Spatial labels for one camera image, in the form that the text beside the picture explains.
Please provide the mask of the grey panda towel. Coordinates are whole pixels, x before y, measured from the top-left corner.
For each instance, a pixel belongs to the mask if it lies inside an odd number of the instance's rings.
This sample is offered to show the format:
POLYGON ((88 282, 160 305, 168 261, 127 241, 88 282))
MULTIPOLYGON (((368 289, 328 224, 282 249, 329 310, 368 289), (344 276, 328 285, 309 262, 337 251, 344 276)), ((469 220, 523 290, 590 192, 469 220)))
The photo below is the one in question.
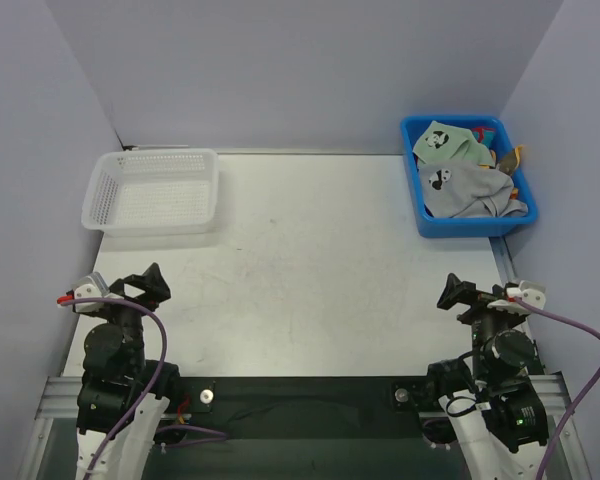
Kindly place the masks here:
POLYGON ((510 199, 512 179, 469 164, 425 165, 418 170, 423 202, 434 218, 523 217, 526 203, 510 199))

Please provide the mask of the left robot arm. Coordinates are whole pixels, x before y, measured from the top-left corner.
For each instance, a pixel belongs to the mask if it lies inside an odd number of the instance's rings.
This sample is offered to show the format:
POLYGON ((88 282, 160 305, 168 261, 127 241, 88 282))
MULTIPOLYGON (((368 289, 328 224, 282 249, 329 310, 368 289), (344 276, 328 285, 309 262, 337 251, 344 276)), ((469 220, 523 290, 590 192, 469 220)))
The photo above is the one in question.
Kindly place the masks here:
POLYGON ((144 317, 171 297, 160 267, 106 284, 94 272, 67 294, 75 313, 100 319, 84 340, 76 421, 78 479, 139 479, 180 374, 161 354, 145 357, 144 317))

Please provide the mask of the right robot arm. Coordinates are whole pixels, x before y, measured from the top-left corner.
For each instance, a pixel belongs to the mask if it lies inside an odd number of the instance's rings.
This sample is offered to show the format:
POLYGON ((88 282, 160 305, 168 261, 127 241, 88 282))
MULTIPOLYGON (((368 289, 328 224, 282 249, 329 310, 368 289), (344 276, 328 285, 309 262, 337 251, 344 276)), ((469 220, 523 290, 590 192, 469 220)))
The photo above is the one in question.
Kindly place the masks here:
POLYGON ((473 479, 536 479, 549 440, 545 406, 530 378, 537 351, 520 330, 546 303, 543 287, 528 281, 482 291, 449 274, 438 299, 471 329, 470 350, 429 365, 425 398, 442 416, 421 422, 434 448, 458 446, 473 479))

